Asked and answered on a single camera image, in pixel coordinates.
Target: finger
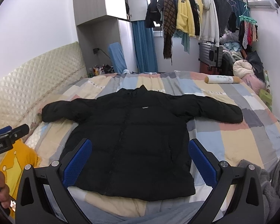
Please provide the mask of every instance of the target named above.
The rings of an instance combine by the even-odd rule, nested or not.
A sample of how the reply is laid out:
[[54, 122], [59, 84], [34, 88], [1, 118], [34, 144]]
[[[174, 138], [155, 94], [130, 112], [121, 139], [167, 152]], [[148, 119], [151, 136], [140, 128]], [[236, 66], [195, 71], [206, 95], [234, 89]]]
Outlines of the finger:
[[10, 201], [2, 202], [1, 205], [2, 205], [2, 207], [3, 207], [4, 209], [7, 209], [7, 208], [10, 207]]
[[0, 202], [10, 201], [9, 187], [7, 185], [0, 191]]
[[0, 188], [4, 188], [5, 186], [5, 176], [2, 172], [0, 172]]

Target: electrical outlet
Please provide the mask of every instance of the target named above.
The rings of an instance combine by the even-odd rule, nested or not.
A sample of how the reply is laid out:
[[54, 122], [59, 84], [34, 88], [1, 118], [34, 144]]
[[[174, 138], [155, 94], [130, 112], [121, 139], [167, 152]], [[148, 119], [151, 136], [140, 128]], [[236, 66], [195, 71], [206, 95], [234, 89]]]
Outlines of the electrical outlet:
[[93, 49], [93, 53], [94, 53], [94, 54], [97, 54], [98, 52], [99, 52], [99, 48]]

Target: white hoodie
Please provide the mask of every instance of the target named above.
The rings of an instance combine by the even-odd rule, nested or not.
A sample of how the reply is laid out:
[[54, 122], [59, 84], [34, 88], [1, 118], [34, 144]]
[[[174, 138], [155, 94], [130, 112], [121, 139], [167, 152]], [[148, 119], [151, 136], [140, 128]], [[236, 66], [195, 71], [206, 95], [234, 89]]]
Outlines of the white hoodie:
[[201, 39], [203, 41], [215, 41], [219, 47], [219, 24], [214, 0], [203, 1]]

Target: pink garment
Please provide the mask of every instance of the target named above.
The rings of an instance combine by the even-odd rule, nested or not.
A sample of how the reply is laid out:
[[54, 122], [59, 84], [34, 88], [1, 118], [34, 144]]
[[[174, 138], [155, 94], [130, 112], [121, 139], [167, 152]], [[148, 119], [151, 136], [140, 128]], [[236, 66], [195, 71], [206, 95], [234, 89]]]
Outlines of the pink garment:
[[251, 23], [249, 23], [249, 28], [248, 28], [248, 45], [252, 45], [252, 36], [251, 36], [252, 30], [251, 30]]
[[261, 89], [266, 90], [265, 83], [258, 79], [255, 75], [247, 74], [242, 78], [242, 80], [247, 84], [258, 96]]

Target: white headboard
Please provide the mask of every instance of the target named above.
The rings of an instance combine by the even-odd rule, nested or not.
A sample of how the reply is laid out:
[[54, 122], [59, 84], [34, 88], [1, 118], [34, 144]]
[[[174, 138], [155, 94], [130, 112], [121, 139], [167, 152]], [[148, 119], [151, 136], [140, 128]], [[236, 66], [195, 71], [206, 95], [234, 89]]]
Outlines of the white headboard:
[[31, 135], [41, 121], [37, 111], [48, 95], [86, 77], [78, 42], [24, 63], [0, 80], [0, 129], [28, 124]]

